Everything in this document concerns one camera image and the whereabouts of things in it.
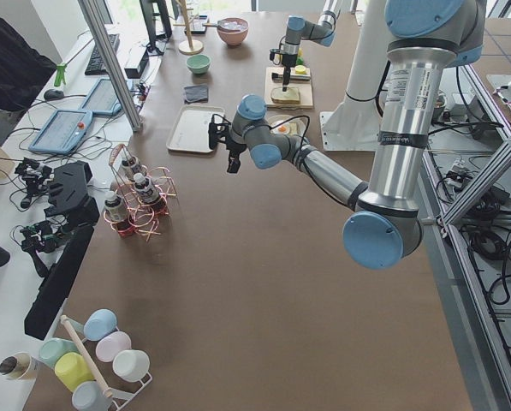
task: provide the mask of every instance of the computer mouse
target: computer mouse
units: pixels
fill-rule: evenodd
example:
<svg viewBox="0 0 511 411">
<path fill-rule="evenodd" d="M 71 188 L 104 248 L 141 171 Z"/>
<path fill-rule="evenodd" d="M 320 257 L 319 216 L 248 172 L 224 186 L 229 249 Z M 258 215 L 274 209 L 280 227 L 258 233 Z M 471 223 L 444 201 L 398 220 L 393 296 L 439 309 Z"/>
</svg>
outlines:
<svg viewBox="0 0 511 411">
<path fill-rule="evenodd" d="M 55 88 L 46 90 L 44 93 L 44 100 L 46 100 L 46 101 L 61 100 L 63 97 L 65 97 L 65 93 L 62 92 L 61 90 L 57 90 Z"/>
</svg>

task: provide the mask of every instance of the keyboard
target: keyboard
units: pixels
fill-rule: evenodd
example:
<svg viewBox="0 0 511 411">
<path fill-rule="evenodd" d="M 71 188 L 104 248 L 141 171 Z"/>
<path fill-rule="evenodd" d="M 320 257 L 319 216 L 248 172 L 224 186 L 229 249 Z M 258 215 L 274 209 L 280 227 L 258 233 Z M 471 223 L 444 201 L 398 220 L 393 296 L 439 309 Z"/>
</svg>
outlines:
<svg viewBox="0 0 511 411">
<path fill-rule="evenodd" d="M 109 40 L 112 44 L 112 48 L 116 51 L 118 50 L 118 45 L 120 44 L 120 35 L 119 34 L 109 34 Z M 84 71 L 85 75 L 101 75 L 107 74 L 107 70 L 104 69 L 103 58 L 99 53 L 99 49 L 97 46 L 93 48 L 92 55 L 90 56 L 90 61 L 87 63 L 86 71 Z"/>
</svg>

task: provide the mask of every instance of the mug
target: mug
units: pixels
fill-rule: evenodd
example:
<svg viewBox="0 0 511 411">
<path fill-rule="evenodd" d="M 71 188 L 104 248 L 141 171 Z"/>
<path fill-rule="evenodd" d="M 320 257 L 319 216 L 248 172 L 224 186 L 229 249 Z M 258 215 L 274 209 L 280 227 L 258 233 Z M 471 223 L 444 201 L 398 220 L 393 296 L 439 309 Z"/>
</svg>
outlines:
<svg viewBox="0 0 511 411">
<path fill-rule="evenodd" d="M 78 353 L 66 353 L 61 357 L 56 363 L 54 373 L 71 392 L 80 384 L 95 379 L 86 361 Z"/>
<path fill-rule="evenodd" d="M 149 372 L 149 356 L 145 351 L 127 349 L 119 353 L 112 361 L 115 374 L 129 383 L 142 379 Z"/>
<path fill-rule="evenodd" d="M 40 361 L 33 358 L 29 353 L 17 353 L 7 358 L 15 359 L 13 369 L 6 372 L 6 379 L 35 379 L 40 368 Z"/>
<path fill-rule="evenodd" d="M 74 342 L 62 338 L 50 338 L 40 347 L 39 358 L 49 368 L 53 369 L 56 362 L 66 353 L 78 353 Z"/>
<path fill-rule="evenodd" d="M 116 315 L 106 308 L 101 308 L 90 315 L 84 324 L 84 335 L 90 341 L 99 341 L 116 330 L 118 321 Z"/>
<path fill-rule="evenodd" d="M 76 387 L 72 401 L 73 407 L 78 411 L 107 411 L 112 403 L 112 398 L 104 396 L 95 381 L 86 381 Z"/>
<path fill-rule="evenodd" d="M 95 355 L 102 362 L 111 362 L 121 351 L 132 348 L 132 340 L 123 331 L 115 331 L 98 342 Z"/>
</svg>

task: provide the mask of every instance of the bread slice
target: bread slice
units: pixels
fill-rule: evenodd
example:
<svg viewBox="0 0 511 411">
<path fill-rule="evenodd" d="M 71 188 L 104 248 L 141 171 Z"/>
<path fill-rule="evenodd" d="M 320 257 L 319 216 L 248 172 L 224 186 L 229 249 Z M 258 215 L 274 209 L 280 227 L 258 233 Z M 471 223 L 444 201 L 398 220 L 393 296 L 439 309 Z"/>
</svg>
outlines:
<svg viewBox="0 0 511 411">
<path fill-rule="evenodd" d="M 279 104 L 300 104 L 300 92 L 298 87 L 288 87 L 284 92 L 281 87 L 273 88 L 270 91 L 270 98 L 274 103 Z"/>
</svg>

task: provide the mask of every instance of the cloth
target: cloth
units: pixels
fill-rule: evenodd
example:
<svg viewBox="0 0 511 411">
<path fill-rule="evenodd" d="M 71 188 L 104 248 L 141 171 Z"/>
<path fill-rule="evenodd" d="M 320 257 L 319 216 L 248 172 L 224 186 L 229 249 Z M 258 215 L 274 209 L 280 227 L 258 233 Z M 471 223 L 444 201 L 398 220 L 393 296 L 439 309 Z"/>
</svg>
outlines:
<svg viewBox="0 0 511 411">
<path fill-rule="evenodd" d="M 48 57 L 0 18 L 0 109 L 27 109 L 55 70 Z"/>
<path fill-rule="evenodd" d="M 208 87 L 207 84 L 200 84 L 198 86 L 185 86 L 184 97 L 185 103 L 196 103 L 199 101 L 208 100 Z"/>
</svg>

